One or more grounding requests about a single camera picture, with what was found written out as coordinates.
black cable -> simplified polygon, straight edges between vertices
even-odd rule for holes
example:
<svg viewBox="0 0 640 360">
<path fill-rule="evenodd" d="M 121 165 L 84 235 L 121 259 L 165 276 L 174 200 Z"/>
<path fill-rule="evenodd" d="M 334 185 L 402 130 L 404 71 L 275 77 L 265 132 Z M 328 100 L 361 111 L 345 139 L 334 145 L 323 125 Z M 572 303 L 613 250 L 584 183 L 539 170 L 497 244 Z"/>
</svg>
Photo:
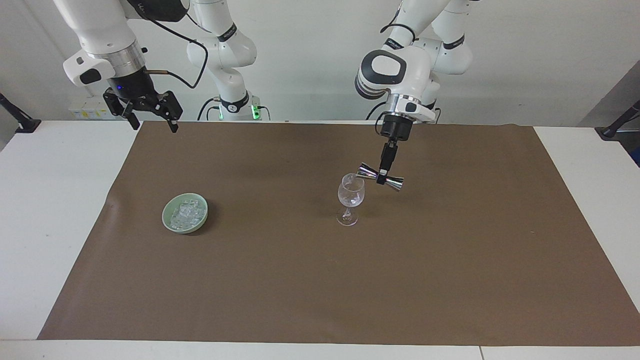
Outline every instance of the black cable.
<svg viewBox="0 0 640 360">
<path fill-rule="evenodd" d="M 207 47 L 202 45 L 200 42 L 197 42 L 196 40 L 193 40 L 192 38 L 188 38 L 180 33 L 178 33 L 175 30 L 172 30 L 170 28 L 167 28 L 166 26 L 160 24 L 158 21 L 156 20 L 149 20 L 151 22 L 153 22 L 155 25 L 159 26 L 161 29 L 168 31 L 169 33 L 183 39 L 183 40 L 187 40 L 189 43 L 192 44 L 196 44 L 197 46 L 200 46 L 203 50 L 204 50 L 204 62 L 202 63 L 202 68 L 200 69 L 200 73 L 198 75 L 198 79 L 196 79 L 196 82 L 193 85 L 190 85 L 185 79 L 182 79 L 180 76 L 170 72 L 170 71 L 165 71 L 164 74 L 153 74 L 153 75 L 170 75 L 173 76 L 174 78 L 180 80 L 181 82 L 183 82 L 185 85 L 187 85 L 188 88 L 191 89 L 195 89 L 196 86 L 198 86 L 198 84 L 200 83 L 200 80 L 202 79 L 202 74 L 204 74 L 204 70 L 207 68 L 207 61 L 209 61 L 209 50 L 207 50 Z"/>
<path fill-rule="evenodd" d="M 271 112 L 269 111 L 269 108 L 266 106 L 258 106 L 258 109 L 266 109 L 267 110 L 267 115 L 269 115 L 269 121 L 271 121 Z"/>
<path fill-rule="evenodd" d="M 441 108 L 435 108 L 434 111 L 438 112 L 438 117 L 436 118 L 436 124 L 438 124 L 438 121 L 440 121 L 440 115 L 442 115 L 442 109 Z"/>
<path fill-rule="evenodd" d="M 211 106 L 209 109 L 207 109 L 207 121 L 209 121 L 209 112 L 211 110 L 213 110 L 213 109 L 220 110 L 220 107 L 219 106 Z"/>
<path fill-rule="evenodd" d="M 385 113 L 380 114 L 380 116 L 376 120 L 376 124 L 373 125 L 373 129 L 376 131 L 376 134 L 378 134 L 378 135 L 380 135 L 380 132 L 378 131 L 378 122 L 380 121 L 380 119 L 382 119 L 382 115 L 384 115 L 384 114 Z"/>
<path fill-rule="evenodd" d="M 379 103 L 378 105 L 374 106 L 373 109 L 371 109 L 371 111 L 367 115 L 367 118 L 365 120 L 369 120 L 371 118 L 371 115 L 373 115 L 374 111 L 376 111 L 380 106 L 383 106 L 386 103 L 387 103 L 386 101 L 383 101 L 383 102 Z"/>
<path fill-rule="evenodd" d="M 404 25 L 404 24 L 388 24 L 388 25 L 385 25 L 385 27 L 380 30 L 380 33 L 381 34 L 384 33 L 386 29 L 391 28 L 393 26 L 397 26 L 398 28 L 403 28 L 403 29 L 407 29 L 407 30 L 411 31 L 411 35 L 413 35 L 413 41 L 418 40 L 418 38 L 415 36 L 415 31 L 412 28 L 410 28 L 410 27 L 408 27 L 407 25 Z"/>
<path fill-rule="evenodd" d="M 189 18 L 189 20 L 191 20 L 191 22 L 192 22 L 195 26 L 198 26 L 201 30 L 206 31 L 206 32 L 208 32 L 208 33 L 210 33 L 210 34 L 211 34 L 211 31 L 209 31 L 209 30 L 207 30 L 207 29 L 205 29 L 205 28 L 201 27 L 201 26 L 200 26 L 200 24 L 198 24 L 198 23 L 196 22 L 196 20 L 193 20 L 193 18 L 191 17 L 191 15 L 189 15 L 189 13 L 187 13 L 187 17 Z"/>
<path fill-rule="evenodd" d="M 400 5 L 398 5 L 398 10 L 396 10 L 396 14 L 394 15 L 394 18 L 389 22 L 389 24 L 393 24 L 398 19 L 398 16 L 400 16 L 401 9 L 402 9 L 402 1 L 400 1 Z"/>
<path fill-rule="evenodd" d="M 212 102 L 215 101 L 215 97 L 212 97 L 211 99 L 207 100 L 204 102 L 204 104 L 202 105 L 202 107 L 200 108 L 200 112 L 198 113 L 198 118 L 196 119 L 196 121 L 200 121 L 200 117 L 202 116 L 202 113 L 204 112 L 204 108 L 207 107 L 207 105 Z"/>
</svg>

wine glass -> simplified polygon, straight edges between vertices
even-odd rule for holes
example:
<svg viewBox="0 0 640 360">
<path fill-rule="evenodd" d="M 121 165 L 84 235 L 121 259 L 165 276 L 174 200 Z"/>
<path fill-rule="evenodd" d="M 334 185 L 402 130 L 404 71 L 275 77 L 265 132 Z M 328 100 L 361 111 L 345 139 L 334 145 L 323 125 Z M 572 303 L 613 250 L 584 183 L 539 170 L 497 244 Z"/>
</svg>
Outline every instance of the wine glass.
<svg viewBox="0 0 640 360">
<path fill-rule="evenodd" d="M 358 222 L 355 207 L 364 200 L 364 179 L 356 174 L 346 174 L 338 187 L 338 200 L 344 207 L 336 213 L 335 218 L 341 225 L 355 225 Z"/>
</svg>

green indicator light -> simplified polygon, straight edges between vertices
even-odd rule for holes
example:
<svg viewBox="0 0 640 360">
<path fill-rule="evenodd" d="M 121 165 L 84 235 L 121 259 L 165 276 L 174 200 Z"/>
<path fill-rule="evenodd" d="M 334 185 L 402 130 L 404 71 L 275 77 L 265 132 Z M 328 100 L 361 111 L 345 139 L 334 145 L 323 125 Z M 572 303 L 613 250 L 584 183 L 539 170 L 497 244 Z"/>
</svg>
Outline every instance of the green indicator light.
<svg viewBox="0 0 640 360">
<path fill-rule="evenodd" d="M 251 109 L 253 110 L 253 119 L 258 120 L 260 118 L 260 110 L 254 105 L 251 105 Z"/>
</svg>

metal jigger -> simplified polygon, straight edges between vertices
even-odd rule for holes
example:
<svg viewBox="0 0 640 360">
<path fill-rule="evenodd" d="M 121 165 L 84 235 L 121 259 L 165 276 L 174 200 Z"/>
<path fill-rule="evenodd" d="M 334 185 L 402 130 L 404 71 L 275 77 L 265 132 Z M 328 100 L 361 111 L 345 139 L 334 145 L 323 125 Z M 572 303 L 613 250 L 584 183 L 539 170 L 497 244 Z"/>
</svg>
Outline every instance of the metal jigger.
<svg viewBox="0 0 640 360">
<path fill-rule="evenodd" d="M 378 180 L 380 173 L 369 165 L 362 163 L 358 168 L 358 177 L 366 180 Z M 389 185 L 393 190 L 399 192 L 404 185 L 403 177 L 385 176 L 385 185 Z"/>
</svg>

ice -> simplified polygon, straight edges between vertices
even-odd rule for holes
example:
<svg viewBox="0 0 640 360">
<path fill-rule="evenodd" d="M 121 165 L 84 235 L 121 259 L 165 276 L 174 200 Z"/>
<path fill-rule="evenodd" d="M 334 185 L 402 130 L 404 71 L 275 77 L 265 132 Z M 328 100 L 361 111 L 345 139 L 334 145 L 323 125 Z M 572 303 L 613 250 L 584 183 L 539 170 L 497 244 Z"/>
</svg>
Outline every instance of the ice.
<svg viewBox="0 0 640 360">
<path fill-rule="evenodd" d="M 188 230 L 202 221 L 205 215 L 204 205 L 199 200 L 184 200 L 173 211 L 170 227 L 174 230 Z"/>
</svg>

